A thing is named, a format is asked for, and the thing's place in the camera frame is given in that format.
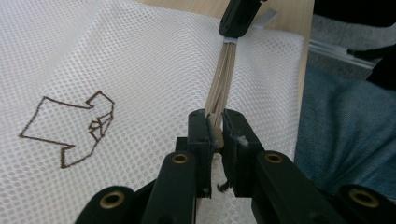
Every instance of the brown stitched outline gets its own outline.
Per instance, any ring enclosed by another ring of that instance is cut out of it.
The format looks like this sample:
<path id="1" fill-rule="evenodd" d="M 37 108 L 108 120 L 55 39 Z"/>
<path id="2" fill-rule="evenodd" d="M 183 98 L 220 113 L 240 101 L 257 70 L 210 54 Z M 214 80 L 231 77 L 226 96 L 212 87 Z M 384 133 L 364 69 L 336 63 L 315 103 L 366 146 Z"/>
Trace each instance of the brown stitched outline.
<path id="1" fill-rule="evenodd" d="M 96 94 L 94 94 L 90 99 L 88 99 L 88 100 L 85 102 L 85 104 L 88 105 L 88 107 L 87 107 L 87 106 L 81 106 L 81 105 L 70 105 L 70 104 L 66 104 L 66 103 L 64 103 L 64 102 L 60 102 L 60 101 L 56 101 L 56 100 L 54 100 L 54 99 L 51 99 L 51 98 L 49 98 L 48 96 L 44 96 L 43 99 L 41 100 L 40 104 L 39 104 L 38 107 L 36 108 L 35 114 L 33 115 L 32 119 L 29 121 L 29 123 L 26 125 L 26 127 L 23 129 L 23 131 L 20 133 L 19 137 L 21 137 L 21 138 L 29 138 L 29 139 L 33 139 L 33 140 L 37 140 L 37 141 L 42 141 L 42 142 L 47 142 L 47 143 L 52 143 L 52 144 L 64 146 L 64 147 L 61 148 L 61 168 L 62 168 L 62 169 L 65 169 L 65 168 L 70 167 L 70 166 L 72 166 L 72 165 L 75 165 L 75 164 L 77 164 L 77 163 L 79 163 L 79 162 L 81 162 L 81 161 L 84 161 L 85 159 L 89 158 L 89 157 L 93 154 L 93 152 L 94 152 L 94 150 L 95 150 L 95 147 L 96 147 L 96 145 L 99 143 L 99 140 L 100 140 L 100 139 L 97 139 L 97 138 L 94 136 L 94 134 L 92 133 L 93 131 L 90 132 L 90 134 L 91 134 L 91 135 L 93 136 L 93 138 L 96 140 L 96 143 L 95 143 L 95 145 L 93 145 L 93 148 L 92 148 L 91 153 L 90 153 L 89 155 L 87 155 L 86 157 L 82 158 L 81 160 L 75 161 L 75 162 L 73 162 L 73 163 L 71 163 L 71 164 L 68 164 L 68 165 L 64 164 L 64 160 L 65 160 L 65 158 L 64 158 L 64 153 L 66 152 L 66 150 L 69 150 L 69 149 L 72 149 L 73 147 L 75 147 L 75 145 L 70 145 L 70 144 L 63 143 L 63 142 L 51 141 L 51 140 L 44 139 L 44 138 L 37 138 L 37 137 L 25 136 L 24 133 L 27 131 L 27 129 L 29 128 L 29 126 L 30 126 L 30 125 L 33 123 L 33 121 L 35 120 L 35 117 L 36 117 L 37 114 L 38 114 L 38 110 L 39 110 L 40 106 L 44 103 L 45 100 L 52 101 L 53 103 L 56 103 L 56 104 L 59 104 L 59 105 L 66 105 L 66 106 L 75 107 L 75 108 L 80 108 L 80 109 L 92 109 L 92 108 L 94 108 L 94 105 L 91 105 L 91 101 L 92 101 L 97 95 L 99 95 L 99 94 L 103 95 L 103 96 L 111 103 L 111 112 L 108 113 L 108 114 L 106 114 L 106 115 L 104 115 L 104 116 L 102 116 L 102 117 L 97 118 L 97 119 L 98 119 L 98 122 L 99 122 L 99 124 L 100 124 L 100 131 L 101 131 L 101 133 L 103 133 L 103 134 L 101 134 L 101 138 L 104 137 L 104 136 L 105 136 L 105 133 L 106 133 L 106 130 L 102 130 L 102 124 L 103 124 L 103 123 L 106 123 L 106 122 L 109 122 L 107 126 L 110 126 L 110 123 L 111 123 L 111 121 L 113 120 L 113 115 L 112 115 L 112 114 L 113 114 L 113 111 L 114 111 L 114 102 L 113 102 L 110 98 L 108 98 L 106 95 L 104 95 L 101 91 L 98 91 Z M 108 115 L 111 115 L 110 118 L 109 118 L 109 119 L 106 119 L 105 122 L 102 123 L 102 122 L 100 121 L 100 118 L 103 118 L 103 117 L 108 116 Z"/>

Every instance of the drawn shape on fabric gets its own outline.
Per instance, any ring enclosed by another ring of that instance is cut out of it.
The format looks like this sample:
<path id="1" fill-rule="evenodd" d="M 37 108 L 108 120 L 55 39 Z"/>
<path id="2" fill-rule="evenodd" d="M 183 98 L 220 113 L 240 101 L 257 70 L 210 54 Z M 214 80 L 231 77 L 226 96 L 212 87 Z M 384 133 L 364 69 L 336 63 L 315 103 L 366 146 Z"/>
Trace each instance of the drawn shape on fabric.
<path id="1" fill-rule="evenodd" d="M 105 136 L 114 111 L 114 102 L 101 91 L 85 104 L 70 105 L 44 96 L 20 137 L 62 146 L 62 169 L 84 161 Z"/>

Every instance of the person's leg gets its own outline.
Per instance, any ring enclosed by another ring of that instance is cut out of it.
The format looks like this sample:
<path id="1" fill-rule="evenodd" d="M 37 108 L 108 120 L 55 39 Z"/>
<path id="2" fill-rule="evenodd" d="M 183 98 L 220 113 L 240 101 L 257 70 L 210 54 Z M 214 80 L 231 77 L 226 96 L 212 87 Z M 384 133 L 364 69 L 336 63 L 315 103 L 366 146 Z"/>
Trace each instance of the person's leg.
<path id="1" fill-rule="evenodd" d="M 295 163 L 329 193 L 358 184 L 396 201 L 396 93 L 308 68 Z"/>

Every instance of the gold grommet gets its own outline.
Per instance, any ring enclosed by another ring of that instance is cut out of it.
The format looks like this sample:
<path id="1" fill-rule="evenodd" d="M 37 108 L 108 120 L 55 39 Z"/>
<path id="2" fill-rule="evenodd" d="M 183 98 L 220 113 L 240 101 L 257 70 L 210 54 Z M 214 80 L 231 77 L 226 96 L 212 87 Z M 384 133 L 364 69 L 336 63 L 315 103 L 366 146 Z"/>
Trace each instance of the gold grommet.
<path id="1" fill-rule="evenodd" d="M 103 196 L 100 200 L 100 206 L 105 209 L 112 209 L 118 207 L 124 200 L 125 195 L 121 191 L 115 190 Z"/>
<path id="2" fill-rule="evenodd" d="M 348 195 L 355 203 L 360 205 L 370 208 L 376 208 L 379 206 L 378 199 L 364 189 L 351 189 Z"/>
<path id="3" fill-rule="evenodd" d="M 271 163 L 281 163 L 283 159 L 275 153 L 265 154 L 265 159 Z"/>
<path id="4" fill-rule="evenodd" d="M 189 160 L 189 157 L 187 157 L 184 154 L 176 154 L 175 156 L 172 157 L 172 162 L 177 163 L 177 164 L 185 163 L 188 160 Z"/>

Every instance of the brown line drawing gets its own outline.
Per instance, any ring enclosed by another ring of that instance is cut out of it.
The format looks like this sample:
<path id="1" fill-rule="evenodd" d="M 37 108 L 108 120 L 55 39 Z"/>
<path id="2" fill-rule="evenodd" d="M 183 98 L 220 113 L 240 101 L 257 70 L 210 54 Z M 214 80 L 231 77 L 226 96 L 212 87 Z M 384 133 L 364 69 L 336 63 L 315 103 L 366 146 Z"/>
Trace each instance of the brown line drawing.
<path id="1" fill-rule="evenodd" d="M 94 99 L 95 99 L 97 96 L 99 96 L 99 95 L 105 97 L 105 98 L 111 103 L 110 112 L 109 112 L 109 113 L 106 113 L 106 114 L 103 115 L 103 116 L 97 117 L 96 120 L 93 120 L 93 121 L 91 122 L 91 125 L 88 127 L 88 130 L 89 130 L 89 134 L 90 134 L 90 135 L 93 137 L 93 139 L 95 140 L 95 143 L 94 143 L 94 145 L 92 146 L 91 152 L 90 152 L 88 155 L 86 155 L 85 157 L 79 159 L 78 161 L 74 161 L 74 162 L 71 162 L 71 163 L 68 163 L 68 164 L 66 164 L 66 162 L 65 162 L 65 161 L 66 161 L 66 159 L 65 159 L 65 153 L 66 153 L 66 151 L 67 151 L 67 150 L 72 150 L 73 148 L 76 147 L 76 145 L 68 144 L 68 143 L 60 142 L 60 141 L 49 140 L 49 139 L 46 139 L 46 138 L 33 137 L 33 136 L 29 136 L 29 135 L 26 135 L 26 134 L 25 134 L 25 133 L 29 130 L 29 127 L 32 125 L 32 123 L 35 121 L 35 119 L 36 119 L 38 113 L 40 112 L 40 108 L 41 108 L 41 106 L 43 105 L 44 102 L 50 101 L 50 102 L 53 102 L 53 103 L 58 104 L 58 105 L 65 105 L 65 106 L 69 106 L 69 107 L 72 107 L 72 108 L 89 110 L 89 109 L 93 109 L 93 108 L 95 107 L 95 105 L 92 105 L 92 100 L 94 100 Z M 89 157 L 93 154 L 93 152 L 94 152 L 96 146 L 98 145 L 99 141 L 106 135 L 106 130 L 107 130 L 107 128 L 110 126 L 111 121 L 114 119 L 114 117 L 113 117 L 113 112 L 114 112 L 114 104 L 115 104 L 115 103 L 114 103 L 110 98 L 108 98 L 106 95 L 104 95 L 101 91 L 98 91 L 98 92 L 95 93 L 92 97 L 90 97 L 90 98 L 85 102 L 85 104 L 86 104 L 87 106 L 71 105 L 71 104 L 67 104 L 67 103 L 64 103 L 64 102 L 60 102 L 60 101 L 51 99 L 51 98 L 49 98 L 49 97 L 47 97 L 47 96 L 44 96 L 44 97 L 41 99 L 39 105 L 37 106 L 37 108 L 36 108 L 36 110 L 35 110 L 35 114 L 34 114 L 33 117 L 30 119 L 30 121 L 28 122 L 28 124 L 25 126 L 25 128 L 23 129 L 23 131 L 19 134 L 19 137 L 21 137 L 21 138 L 33 139 L 33 140 L 37 140 L 37 141 L 42 141 L 42 142 L 46 142 L 46 143 L 51 143 L 51 144 L 55 144 L 55 145 L 62 146 L 62 148 L 61 148 L 61 168 L 62 168 L 62 169 L 68 168 L 68 167 L 73 166 L 73 165 L 75 165 L 75 164 L 77 164 L 77 163 L 79 163 L 79 162 L 82 162 L 82 161 L 86 160 L 87 158 L 89 158 Z M 96 130 L 99 130 L 99 136 L 97 136 L 97 135 L 94 133 Z"/>

